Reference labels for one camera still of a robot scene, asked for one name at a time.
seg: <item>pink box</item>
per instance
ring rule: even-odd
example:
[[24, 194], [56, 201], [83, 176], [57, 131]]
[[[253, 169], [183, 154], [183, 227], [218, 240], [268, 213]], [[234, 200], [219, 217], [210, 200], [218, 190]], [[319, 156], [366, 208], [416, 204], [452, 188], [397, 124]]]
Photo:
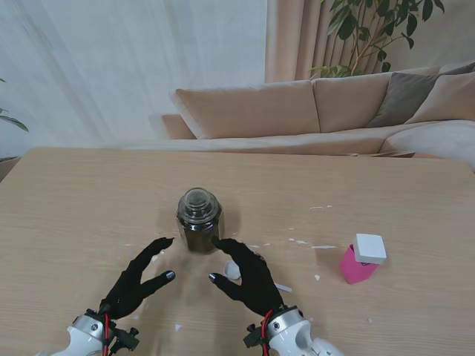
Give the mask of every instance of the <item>pink box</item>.
[[367, 280], [371, 274], [378, 268], [375, 263], [361, 263], [355, 260], [355, 250], [353, 245], [348, 247], [344, 254], [343, 260], [340, 262], [340, 269], [349, 284], [354, 284]]

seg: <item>glove finger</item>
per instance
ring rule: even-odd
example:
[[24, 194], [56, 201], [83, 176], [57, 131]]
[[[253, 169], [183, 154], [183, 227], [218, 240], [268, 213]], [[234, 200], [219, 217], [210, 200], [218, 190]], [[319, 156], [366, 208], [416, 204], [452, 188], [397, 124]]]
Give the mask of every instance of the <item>glove finger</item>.
[[134, 271], [143, 272], [147, 268], [148, 264], [151, 261], [151, 258], [156, 254], [159, 254], [160, 251], [168, 248], [173, 243], [173, 238], [167, 239], [166, 237], [161, 237], [156, 239], [150, 245], [142, 250], [135, 259], [133, 259], [127, 267], [127, 270], [133, 269]]
[[172, 280], [176, 277], [175, 272], [167, 271], [163, 272], [160, 276], [152, 278], [151, 280], [147, 280], [146, 282], [142, 283], [140, 286], [140, 295], [143, 299], [151, 296], [155, 293], [158, 289], [162, 288], [166, 284], [169, 284]]
[[219, 273], [211, 273], [209, 279], [231, 299], [243, 301], [242, 289], [236, 283], [231, 282]]
[[231, 256], [239, 268], [245, 268], [249, 265], [250, 259], [257, 257], [244, 243], [239, 243], [234, 239], [219, 240], [218, 238], [213, 238], [212, 242], [216, 248]]

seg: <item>black glove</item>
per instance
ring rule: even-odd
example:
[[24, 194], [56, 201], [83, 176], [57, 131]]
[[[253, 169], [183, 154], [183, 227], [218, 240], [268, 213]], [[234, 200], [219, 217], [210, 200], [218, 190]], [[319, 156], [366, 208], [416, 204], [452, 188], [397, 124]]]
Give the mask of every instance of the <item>black glove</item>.
[[211, 273], [209, 279], [228, 297], [244, 303], [254, 313], [263, 317], [271, 309], [278, 310], [283, 304], [281, 294], [262, 256], [255, 254], [243, 243], [233, 239], [212, 240], [216, 248], [231, 255], [240, 269], [241, 285], [237, 285], [218, 273]]
[[101, 301], [99, 313], [107, 312], [112, 320], [125, 317], [137, 309], [145, 298], [174, 280], [175, 272], [167, 271], [140, 284], [142, 272], [147, 268], [151, 258], [170, 247], [172, 243], [173, 239], [161, 237], [140, 252], [121, 273], [107, 297]]

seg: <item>table surface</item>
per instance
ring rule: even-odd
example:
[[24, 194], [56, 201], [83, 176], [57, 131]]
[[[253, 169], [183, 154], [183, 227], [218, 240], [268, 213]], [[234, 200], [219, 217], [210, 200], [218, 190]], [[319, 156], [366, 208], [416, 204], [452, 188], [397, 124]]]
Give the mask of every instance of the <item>table surface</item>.
[[[314, 336], [348, 356], [475, 354], [475, 179], [462, 162], [55, 148], [0, 185], [1, 353], [65, 348], [129, 260], [179, 237], [177, 203], [194, 186], [222, 203], [226, 237], [260, 246]], [[382, 235], [388, 261], [348, 285], [338, 263], [357, 233]], [[144, 279], [177, 279], [119, 321], [140, 331], [133, 355], [261, 354], [242, 341], [261, 318], [209, 282], [228, 259], [176, 239], [151, 263]]]

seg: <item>glass jar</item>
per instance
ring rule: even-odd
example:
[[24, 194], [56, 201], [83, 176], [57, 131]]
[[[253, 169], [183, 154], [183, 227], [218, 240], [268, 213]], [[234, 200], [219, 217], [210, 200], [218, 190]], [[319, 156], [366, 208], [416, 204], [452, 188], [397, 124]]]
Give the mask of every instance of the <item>glass jar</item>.
[[224, 234], [223, 208], [206, 189], [190, 189], [178, 202], [177, 224], [191, 252], [208, 254], [215, 249], [212, 238], [221, 239]]

